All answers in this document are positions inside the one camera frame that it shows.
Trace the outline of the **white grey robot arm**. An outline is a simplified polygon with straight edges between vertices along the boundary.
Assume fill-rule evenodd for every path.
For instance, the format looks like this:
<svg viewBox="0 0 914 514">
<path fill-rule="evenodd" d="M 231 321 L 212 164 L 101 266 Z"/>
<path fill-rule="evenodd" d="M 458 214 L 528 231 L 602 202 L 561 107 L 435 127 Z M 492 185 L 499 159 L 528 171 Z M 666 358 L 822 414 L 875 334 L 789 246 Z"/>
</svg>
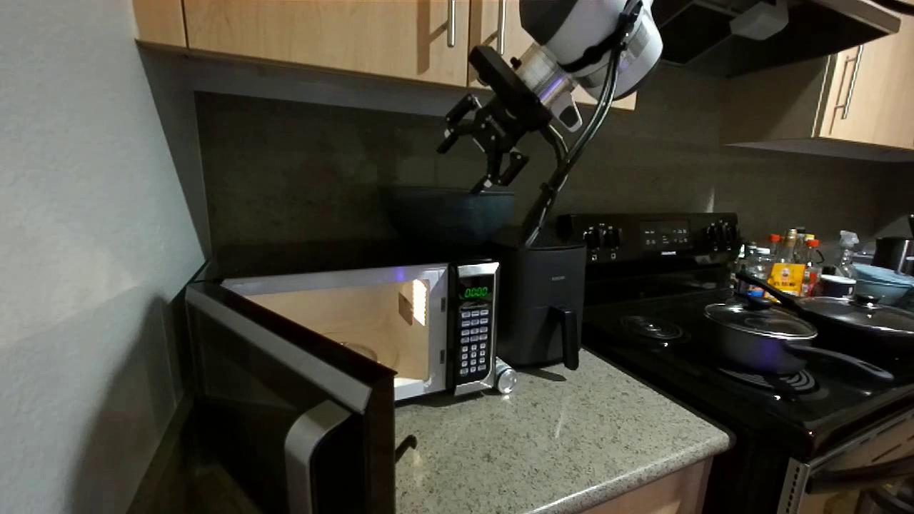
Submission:
<svg viewBox="0 0 914 514">
<path fill-rule="evenodd" d="M 475 195 L 509 185 L 528 164 L 517 144 L 541 131 L 568 165 L 606 108 L 636 92 L 664 57 L 654 0 L 519 0 L 519 29 L 532 37 L 519 57 L 475 45 L 469 65 L 492 99 L 465 95 L 438 147 L 447 155 L 472 138 L 487 155 Z"/>
</svg>

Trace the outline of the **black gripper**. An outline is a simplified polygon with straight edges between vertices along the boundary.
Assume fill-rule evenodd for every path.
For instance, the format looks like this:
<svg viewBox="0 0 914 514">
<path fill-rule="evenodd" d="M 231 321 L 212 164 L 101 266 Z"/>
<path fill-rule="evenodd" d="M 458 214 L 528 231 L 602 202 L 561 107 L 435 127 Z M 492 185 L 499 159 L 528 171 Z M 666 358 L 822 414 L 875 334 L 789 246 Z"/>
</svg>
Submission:
<svg viewBox="0 0 914 514">
<path fill-rule="evenodd" d="M 442 139 L 438 144 L 438 151 L 447 155 L 459 138 L 472 138 L 487 155 L 487 174 L 475 192 L 487 195 L 492 189 L 512 185 L 527 168 L 528 158 L 517 144 L 528 131 L 537 129 L 515 122 L 494 98 L 481 99 L 477 95 L 465 95 L 442 117 Z"/>
</svg>

